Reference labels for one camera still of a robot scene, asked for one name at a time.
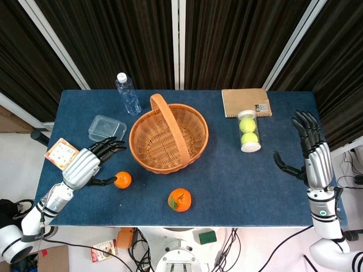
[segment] white tube cap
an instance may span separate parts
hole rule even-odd
[[[257,150],[260,150],[261,149],[261,144],[260,143],[245,143],[240,147],[240,149],[243,152],[251,153],[251,152],[255,152]]]
[[[246,109],[237,114],[237,118],[239,120],[243,118],[255,118],[255,117],[256,117],[256,112],[252,109]]]
[[[117,80],[120,83],[125,83],[127,81],[127,75],[125,73],[118,73],[117,74]]]

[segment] orange device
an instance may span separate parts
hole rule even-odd
[[[134,237],[134,228],[121,228],[117,234],[116,247],[117,248],[130,248]]]

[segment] yellow tennis ball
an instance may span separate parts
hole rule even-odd
[[[244,118],[239,123],[239,129],[243,133],[254,132],[256,129],[256,123],[252,118]]]
[[[258,143],[259,139],[257,138],[257,135],[255,133],[248,132],[248,133],[244,133],[242,135],[242,138],[240,139],[240,141],[244,145],[245,143]]]

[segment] orange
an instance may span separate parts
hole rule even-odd
[[[190,192],[184,188],[172,191],[168,198],[168,205],[177,212],[187,211],[192,204]]]
[[[131,175],[128,172],[121,171],[115,175],[117,180],[114,182],[116,187],[126,189],[131,184]]]

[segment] clear plastic container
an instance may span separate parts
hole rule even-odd
[[[108,137],[116,136],[117,140],[121,141],[126,129],[126,124],[119,120],[97,115],[88,129],[88,137],[94,142],[99,142]]]
[[[237,115],[240,138],[240,149],[243,152],[255,152],[261,148],[257,128],[256,112],[243,110]]]

